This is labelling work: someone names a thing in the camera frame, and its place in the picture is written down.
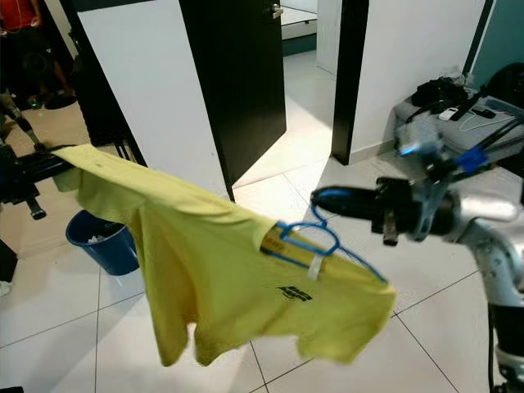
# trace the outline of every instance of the door handle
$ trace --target door handle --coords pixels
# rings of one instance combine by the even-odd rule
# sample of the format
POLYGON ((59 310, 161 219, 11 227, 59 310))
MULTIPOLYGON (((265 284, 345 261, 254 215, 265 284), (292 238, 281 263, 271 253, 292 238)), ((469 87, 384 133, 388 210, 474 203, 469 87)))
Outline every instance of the door handle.
POLYGON ((273 4, 273 19, 279 18, 284 13, 284 9, 278 4, 273 4))

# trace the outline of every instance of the black logo print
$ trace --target black logo print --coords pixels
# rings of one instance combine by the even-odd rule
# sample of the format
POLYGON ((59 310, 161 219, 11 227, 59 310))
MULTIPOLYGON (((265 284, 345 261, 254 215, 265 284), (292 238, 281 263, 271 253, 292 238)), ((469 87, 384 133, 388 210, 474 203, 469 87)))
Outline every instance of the black logo print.
POLYGON ((307 293, 301 291, 297 287, 278 287, 282 294, 288 299, 300 299, 302 301, 313 300, 307 293))

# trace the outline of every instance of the black door frame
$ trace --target black door frame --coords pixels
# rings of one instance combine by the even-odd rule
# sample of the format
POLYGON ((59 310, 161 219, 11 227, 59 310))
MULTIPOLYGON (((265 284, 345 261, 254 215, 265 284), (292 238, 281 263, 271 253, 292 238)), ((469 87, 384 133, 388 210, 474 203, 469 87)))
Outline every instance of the black door frame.
POLYGON ((342 0, 331 155, 343 165, 350 163, 368 11, 369 0, 342 0))
POLYGON ((482 8, 481 18, 478 21, 477 30, 475 30, 475 35, 473 36, 472 46, 469 48, 468 57, 464 63, 463 75, 467 75, 468 72, 471 72, 473 68, 473 62, 477 56, 479 47, 481 46, 482 36, 484 35, 484 30, 488 24, 490 18, 491 9, 493 8, 494 0, 486 0, 484 2, 484 7, 482 8))
POLYGON ((211 5, 213 2, 208 2, 209 10, 202 12, 202 4, 193 0, 179 0, 220 169, 231 201, 234 201, 234 182, 286 132, 285 94, 283 89, 280 91, 278 88, 280 85, 284 85, 282 29, 280 18, 275 19, 273 17, 272 9, 273 4, 279 1, 263 0, 256 2, 251 0, 244 7, 232 11, 231 15, 228 15, 229 18, 238 20, 242 18, 245 11, 251 17, 262 11, 260 25, 256 25, 254 22, 252 26, 236 24, 225 26, 217 19, 215 14, 215 12, 220 13, 221 7, 211 5), (221 37, 221 34, 230 36, 235 34, 239 27, 246 30, 247 36, 226 40, 219 39, 218 42, 214 42, 214 38, 210 37, 210 31, 215 31, 217 37, 221 37), (269 59, 259 58, 260 62, 257 61, 257 65, 252 61, 244 63, 251 65, 242 67, 238 71, 238 78, 236 75, 227 75, 228 67, 224 67, 224 65, 228 64, 228 61, 233 57, 224 58, 218 65, 215 64, 214 59, 220 58, 222 55, 221 49, 219 49, 220 44, 233 40, 235 42, 228 44, 228 50, 234 51, 232 53, 239 53, 239 48, 242 50, 243 45, 249 46, 250 49, 246 49, 246 53, 242 53, 242 57, 253 60, 253 57, 263 53, 269 59), (264 66, 259 67, 258 64, 263 62, 264 66), (224 73, 223 78, 217 77, 217 72, 218 74, 224 73), (244 82, 249 80, 250 82, 248 84, 237 84, 238 80, 244 82), (267 86, 256 83, 256 81, 261 80, 264 80, 267 86), (239 100, 238 97, 244 97, 245 100, 239 100), (244 124, 239 128, 237 123, 242 121, 243 116, 245 116, 244 124), (254 130, 257 134, 258 140, 256 142, 250 143, 242 138, 246 136, 242 130, 248 129, 254 130))

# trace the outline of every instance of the clothing tag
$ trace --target clothing tag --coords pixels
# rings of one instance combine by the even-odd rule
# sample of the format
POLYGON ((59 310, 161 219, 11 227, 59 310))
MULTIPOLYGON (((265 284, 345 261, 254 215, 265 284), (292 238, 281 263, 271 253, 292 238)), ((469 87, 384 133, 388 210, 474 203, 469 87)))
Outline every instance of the clothing tag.
POLYGON ((312 280, 317 280, 318 273, 320 273, 320 268, 322 267, 323 259, 323 256, 315 255, 313 260, 311 261, 311 265, 308 269, 308 277, 312 280))

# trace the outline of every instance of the electronic device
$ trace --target electronic device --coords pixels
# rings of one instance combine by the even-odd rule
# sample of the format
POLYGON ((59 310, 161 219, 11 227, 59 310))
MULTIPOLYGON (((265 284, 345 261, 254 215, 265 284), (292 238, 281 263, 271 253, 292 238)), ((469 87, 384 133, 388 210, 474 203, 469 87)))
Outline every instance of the electronic device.
POLYGON ((497 114, 494 113, 493 111, 490 111, 489 109, 486 109, 486 108, 480 108, 479 106, 472 108, 472 112, 475 115, 479 115, 487 119, 493 119, 495 116, 497 116, 497 114))
POLYGON ((476 92, 471 98, 469 98, 467 101, 465 101, 458 109, 457 112, 455 112, 453 114, 453 116, 451 116, 451 120, 452 121, 458 121, 462 118, 462 116, 464 116, 466 114, 466 112, 468 112, 471 108, 473 108, 473 106, 477 103, 477 101, 482 98, 482 97, 485 97, 487 96, 487 93, 486 93, 486 86, 482 85, 480 90, 478 92, 476 92))
POLYGON ((448 108, 445 111, 443 111, 441 114, 439 114, 439 119, 448 121, 458 111, 459 111, 458 108, 448 108))

